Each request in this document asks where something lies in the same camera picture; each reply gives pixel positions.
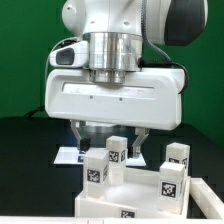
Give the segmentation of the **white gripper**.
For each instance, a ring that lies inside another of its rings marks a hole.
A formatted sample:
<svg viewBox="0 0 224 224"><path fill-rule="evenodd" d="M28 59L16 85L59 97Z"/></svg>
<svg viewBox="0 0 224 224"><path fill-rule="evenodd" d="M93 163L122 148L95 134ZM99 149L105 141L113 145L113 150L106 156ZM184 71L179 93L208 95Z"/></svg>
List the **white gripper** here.
<svg viewBox="0 0 224 224"><path fill-rule="evenodd" d="M45 109L51 117L71 120L82 152L89 150L91 140L83 121L142 127L135 129L132 144L138 158L148 128L172 130L180 124L183 86L181 69L144 68L128 73L122 84L93 83L87 70L55 69L48 76Z"/></svg>

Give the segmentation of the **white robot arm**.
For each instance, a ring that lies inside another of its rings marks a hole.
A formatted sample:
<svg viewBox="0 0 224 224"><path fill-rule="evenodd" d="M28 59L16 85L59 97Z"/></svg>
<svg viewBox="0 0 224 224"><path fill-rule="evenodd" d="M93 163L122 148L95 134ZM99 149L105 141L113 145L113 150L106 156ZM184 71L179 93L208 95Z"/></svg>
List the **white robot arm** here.
<svg viewBox="0 0 224 224"><path fill-rule="evenodd" d="M79 149L93 123L132 126L135 155L151 129L181 122L184 67L168 55L145 60L142 47L186 46L204 30L207 0L66 0L62 9L71 37L48 56L45 110L68 119Z"/></svg>

